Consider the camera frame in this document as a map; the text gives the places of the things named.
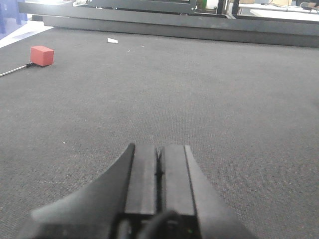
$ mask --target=metal rod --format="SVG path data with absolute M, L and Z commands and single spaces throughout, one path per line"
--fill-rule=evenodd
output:
M 15 69 L 13 69 L 13 70 L 10 70 L 10 71 L 7 71 L 7 72 L 4 72 L 4 73 L 0 74 L 0 77 L 1 77 L 1 76 L 5 76 L 5 75 L 7 75 L 7 74 L 10 74 L 10 73 L 12 73 L 12 72 L 18 71 L 18 70 L 23 69 L 23 68 L 28 68 L 28 67 L 30 67 L 30 66 L 32 66 L 32 65 L 33 65 L 33 63 L 30 62 L 30 63 L 28 63 L 28 64 L 25 64 L 24 66 L 20 66 L 20 67 L 18 67 L 18 68 L 15 68 Z
M 232 9 L 231 14 L 232 15 L 237 15 L 238 14 L 238 10 L 239 10 L 239 0 L 234 0 L 233 9 Z

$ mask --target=white floor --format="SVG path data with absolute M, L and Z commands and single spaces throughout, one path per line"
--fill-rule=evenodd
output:
M 12 43 L 20 41 L 29 36 L 36 35 L 40 32 L 53 28 L 52 26 L 44 26 L 43 21 L 28 21 L 27 24 L 20 27 L 18 30 L 9 34 L 0 40 L 0 48 L 8 46 Z

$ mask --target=metal frame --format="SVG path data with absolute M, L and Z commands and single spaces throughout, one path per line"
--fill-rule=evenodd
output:
M 193 14 L 196 0 L 89 0 L 89 6 Z
M 50 26 L 319 48 L 318 24 L 307 21 L 227 19 L 32 3 L 20 3 L 19 7 L 21 12 L 44 15 L 44 23 Z
M 217 14 L 223 14 L 226 0 L 219 0 L 217 5 Z
M 240 1 L 240 0 L 234 0 L 233 8 L 232 8 L 232 11 L 231 11 L 231 14 L 232 14 L 232 15 L 237 15 L 237 14 L 238 14 L 239 1 Z

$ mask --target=gray carpet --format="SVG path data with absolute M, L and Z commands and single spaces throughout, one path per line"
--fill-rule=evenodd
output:
M 0 78 L 1 238 L 129 142 L 189 144 L 261 239 L 319 238 L 318 49 L 52 29 L 1 48 L 0 71 L 34 45 L 54 65 Z

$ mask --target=desk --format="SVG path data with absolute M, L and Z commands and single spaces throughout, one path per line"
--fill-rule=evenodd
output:
M 258 10 L 269 10 L 269 11 L 285 11 L 285 12 L 302 12 L 302 13 L 310 13 L 310 14 L 318 14 L 319 10 L 304 10 L 299 6 L 293 6 L 290 5 L 287 9 L 287 6 L 285 7 L 279 7 L 279 6 L 274 6 L 274 5 L 260 5 L 258 3 L 254 4 L 239 4 L 239 10 L 238 14 L 242 14 L 242 11 L 244 9 L 258 9 Z
M 261 16 L 261 17 L 319 21 L 319 14 L 306 14 L 306 13 L 301 13 L 301 12 L 269 11 L 269 10 L 259 10 L 259 9 L 251 9 L 250 12 L 252 14 L 254 14 L 255 16 Z

